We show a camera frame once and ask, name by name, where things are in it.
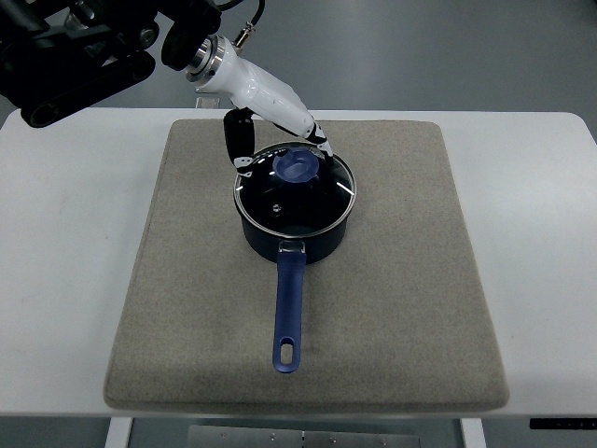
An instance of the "pot lid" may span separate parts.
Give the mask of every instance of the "pot lid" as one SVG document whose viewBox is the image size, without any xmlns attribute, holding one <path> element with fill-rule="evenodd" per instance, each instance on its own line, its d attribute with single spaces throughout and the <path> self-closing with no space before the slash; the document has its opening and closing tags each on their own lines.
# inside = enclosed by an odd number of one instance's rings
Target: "pot lid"
<svg viewBox="0 0 597 448">
<path fill-rule="evenodd" d="M 241 214 L 267 233 L 307 237 L 340 224 L 350 213 L 354 178 L 342 159 L 316 146 L 283 143 L 259 151 L 250 175 L 237 175 L 234 201 Z"/>
</svg>

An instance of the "saucepan handle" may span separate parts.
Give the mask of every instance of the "saucepan handle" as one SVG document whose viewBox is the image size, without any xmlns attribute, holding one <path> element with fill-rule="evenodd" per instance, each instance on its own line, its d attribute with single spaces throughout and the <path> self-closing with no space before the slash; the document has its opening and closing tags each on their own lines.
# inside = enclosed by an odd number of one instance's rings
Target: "saucepan handle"
<svg viewBox="0 0 597 448">
<path fill-rule="evenodd" d="M 273 332 L 273 367 L 282 373 L 299 368 L 302 321 L 302 282 L 307 255 L 302 242 L 280 243 L 278 293 Z"/>
</svg>

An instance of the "black saucepan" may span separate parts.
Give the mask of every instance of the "black saucepan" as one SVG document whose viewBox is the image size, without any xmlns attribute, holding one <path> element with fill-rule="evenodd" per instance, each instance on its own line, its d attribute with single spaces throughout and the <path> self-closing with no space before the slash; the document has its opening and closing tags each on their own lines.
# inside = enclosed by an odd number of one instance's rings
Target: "black saucepan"
<svg viewBox="0 0 597 448">
<path fill-rule="evenodd" d="M 340 244 L 354 198 L 346 163 L 300 142 L 263 149 L 236 177 L 234 202 L 244 236 L 259 255 L 277 263 L 272 362 L 280 372 L 295 371 L 300 363 L 305 265 Z"/>
</svg>

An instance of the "gray floor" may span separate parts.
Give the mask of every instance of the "gray floor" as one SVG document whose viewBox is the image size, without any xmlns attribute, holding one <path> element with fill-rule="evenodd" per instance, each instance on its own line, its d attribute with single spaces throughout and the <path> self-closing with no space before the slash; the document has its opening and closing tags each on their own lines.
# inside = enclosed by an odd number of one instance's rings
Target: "gray floor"
<svg viewBox="0 0 597 448">
<path fill-rule="evenodd" d="M 236 36 L 256 5 L 246 0 L 225 13 L 220 33 Z M 160 26 L 163 37 L 169 23 Z M 152 51 L 159 58 L 160 44 Z M 276 0 L 243 57 L 290 84 L 310 109 L 565 111 L 597 137 L 594 0 Z M 99 105 L 193 107 L 195 100 L 181 73 L 159 66 Z M 0 123 L 12 110 L 0 98 Z M 179 446 L 187 424 L 137 421 L 131 446 Z M 490 448 L 597 446 L 592 432 L 531 431 L 527 419 L 484 426 Z M 104 419 L 4 418 L 0 447 L 102 446 L 105 430 Z M 30 442 L 32 434 L 46 434 L 46 442 Z"/>
</svg>

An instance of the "gray felt mat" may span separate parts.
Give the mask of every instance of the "gray felt mat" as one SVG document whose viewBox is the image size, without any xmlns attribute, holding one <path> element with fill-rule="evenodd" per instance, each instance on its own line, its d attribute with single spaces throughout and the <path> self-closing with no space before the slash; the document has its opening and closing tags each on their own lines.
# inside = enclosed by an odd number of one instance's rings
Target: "gray felt mat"
<svg viewBox="0 0 597 448">
<path fill-rule="evenodd" d="M 507 384 L 441 131 L 322 122 L 357 185 L 307 267 L 298 371 L 271 366 L 276 267 L 244 240 L 221 120 L 172 127 L 104 398 L 195 413 L 480 411 Z M 288 141 L 256 123 L 257 148 Z"/>
</svg>

